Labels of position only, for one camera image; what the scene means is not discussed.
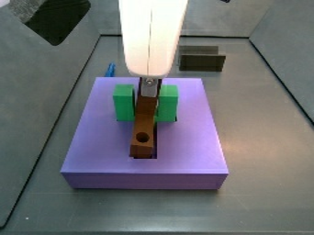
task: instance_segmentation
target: metal surface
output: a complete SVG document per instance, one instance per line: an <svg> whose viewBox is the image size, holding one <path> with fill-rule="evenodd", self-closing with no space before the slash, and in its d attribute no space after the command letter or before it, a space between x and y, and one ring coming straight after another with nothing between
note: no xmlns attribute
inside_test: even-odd
<svg viewBox="0 0 314 235"><path fill-rule="evenodd" d="M0 22L3 227L99 34L86 17L67 42L54 48L10 13L7 6L0 8Z"/></svg>
<svg viewBox="0 0 314 235"><path fill-rule="evenodd" d="M314 123L314 1L275 3L250 37Z"/></svg>
<svg viewBox="0 0 314 235"><path fill-rule="evenodd" d="M55 127L6 232L314 231L314 131L246 39L182 39L218 45L222 73L200 76L230 175L220 191L73 190L59 173L95 78L116 62L128 76L122 39L103 38Z"/></svg>
<svg viewBox="0 0 314 235"><path fill-rule="evenodd" d="M142 96L157 97L158 95L158 78L144 78Z"/></svg>

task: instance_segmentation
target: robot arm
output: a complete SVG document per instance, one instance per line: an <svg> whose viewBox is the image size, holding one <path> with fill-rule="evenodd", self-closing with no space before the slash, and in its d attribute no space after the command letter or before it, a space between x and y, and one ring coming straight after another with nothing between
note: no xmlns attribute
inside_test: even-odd
<svg viewBox="0 0 314 235"><path fill-rule="evenodd" d="M145 78L142 95L156 97L173 67L188 0L120 0L120 8L128 68Z"/></svg>

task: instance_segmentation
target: wooden block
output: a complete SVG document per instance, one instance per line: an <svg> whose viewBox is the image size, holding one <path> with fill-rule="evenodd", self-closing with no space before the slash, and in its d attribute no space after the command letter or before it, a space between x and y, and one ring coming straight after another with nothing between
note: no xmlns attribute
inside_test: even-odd
<svg viewBox="0 0 314 235"><path fill-rule="evenodd" d="M142 96L142 79L136 107L136 122L130 147L130 156L134 158L152 158L156 146L156 113L158 108L158 95L162 80L158 80L157 97Z"/></svg>

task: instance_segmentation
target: gray floor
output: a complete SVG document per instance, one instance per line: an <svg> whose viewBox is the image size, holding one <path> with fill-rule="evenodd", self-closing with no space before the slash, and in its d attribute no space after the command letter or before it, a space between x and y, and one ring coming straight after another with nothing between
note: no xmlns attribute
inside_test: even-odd
<svg viewBox="0 0 314 235"><path fill-rule="evenodd" d="M201 77L230 176L218 191L74 190L61 175L95 78L109 63L129 76L122 39L102 38L3 231L314 231L314 131L248 39L218 45L222 73Z"/></svg>

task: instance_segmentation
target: purple block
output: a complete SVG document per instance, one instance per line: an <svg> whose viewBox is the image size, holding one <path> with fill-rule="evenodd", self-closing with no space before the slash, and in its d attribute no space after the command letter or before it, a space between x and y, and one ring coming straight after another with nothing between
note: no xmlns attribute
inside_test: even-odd
<svg viewBox="0 0 314 235"><path fill-rule="evenodd" d="M98 78L62 174L75 188L220 189L229 175L202 79L166 78L180 91L178 121L157 124L157 159L129 157L133 122L118 122L113 91L140 78Z"/></svg>

